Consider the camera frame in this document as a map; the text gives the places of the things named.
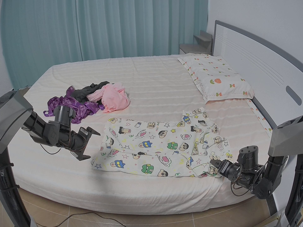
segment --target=white headboard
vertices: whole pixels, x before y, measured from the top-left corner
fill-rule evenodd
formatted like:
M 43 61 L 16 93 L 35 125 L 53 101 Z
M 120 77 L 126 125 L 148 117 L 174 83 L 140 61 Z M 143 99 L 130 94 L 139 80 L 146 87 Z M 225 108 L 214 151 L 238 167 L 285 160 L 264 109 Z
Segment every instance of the white headboard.
M 223 57 L 250 83 L 253 102 L 272 127 L 303 115 L 303 63 L 286 51 L 216 20 L 212 55 Z

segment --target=teal curtain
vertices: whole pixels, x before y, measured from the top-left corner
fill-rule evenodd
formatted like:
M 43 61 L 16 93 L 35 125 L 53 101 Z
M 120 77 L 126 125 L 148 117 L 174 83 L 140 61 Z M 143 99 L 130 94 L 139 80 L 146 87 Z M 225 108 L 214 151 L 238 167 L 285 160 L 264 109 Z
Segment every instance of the teal curtain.
M 208 0 L 77 0 L 83 60 L 178 54 L 207 14 Z
M 56 64 L 178 54 L 207 14 L 208 0 L 2 0 L 3 54 L 18 89 Z
M 2 0 L 1 39 L 15 89 L 53 65 L 81 61 L 76 0 Z

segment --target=pillowcase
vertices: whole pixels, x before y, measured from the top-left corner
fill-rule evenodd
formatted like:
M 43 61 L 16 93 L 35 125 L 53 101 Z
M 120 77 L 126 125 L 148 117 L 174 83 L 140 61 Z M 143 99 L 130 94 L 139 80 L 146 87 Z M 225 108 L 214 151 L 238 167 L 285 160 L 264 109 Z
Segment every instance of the pillowcase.
M 249 83 L 219 56 L 184 55 L 178 60 L 191 75 L 205 103 L 210 100 L 254 97 Z

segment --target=nightstand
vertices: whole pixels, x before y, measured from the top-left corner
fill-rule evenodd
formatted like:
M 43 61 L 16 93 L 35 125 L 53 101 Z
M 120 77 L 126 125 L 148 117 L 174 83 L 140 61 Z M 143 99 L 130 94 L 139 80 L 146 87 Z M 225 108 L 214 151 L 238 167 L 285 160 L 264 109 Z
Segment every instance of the nightstand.
M 200 30 L 199 35 L 194 35 L 198 44 L 180 44 L 179 54 L 211 54 L 212 35 Z

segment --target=bed sheet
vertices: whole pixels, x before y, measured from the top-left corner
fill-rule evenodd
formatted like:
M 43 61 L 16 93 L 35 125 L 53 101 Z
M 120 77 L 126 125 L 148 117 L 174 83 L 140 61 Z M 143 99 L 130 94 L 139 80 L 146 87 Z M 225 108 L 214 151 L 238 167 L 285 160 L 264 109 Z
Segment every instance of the bed sheet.
M 90 126 L 93 135 L 85 150 L 93 159 L 103 139 L 104 124 L 111 117 L 150 122 L 175 122 L 183 110 L 204 107 L 230 141 L 232 154 L 244 146 L 259 147 L 259 163 L 267 161 L 270 138 L 244 99 L 212 101 L 204 105 L 179 55 L 116 58 L 52 66 L 25 94 L 45 121 L 43 111 L 53 96 L 65 95 L 101 81 L 122 82 L 131 100 L 128 108 L 110 114 L 102 111 L 88 116 L 72 130 Z M 57 148 L 48 147 L 49 152 Z M 198 212 L 241 202 L 251 194 L 234 196 L 226 178 L 145 177 L 123 172 L 91 169 L 91 160 L 78 161 L 69 151 L 47 154 L 30 136 L 19 130 L 9 145 L 17 184 L 34 194 L 89 210 L 120 214 L 177 214 Z

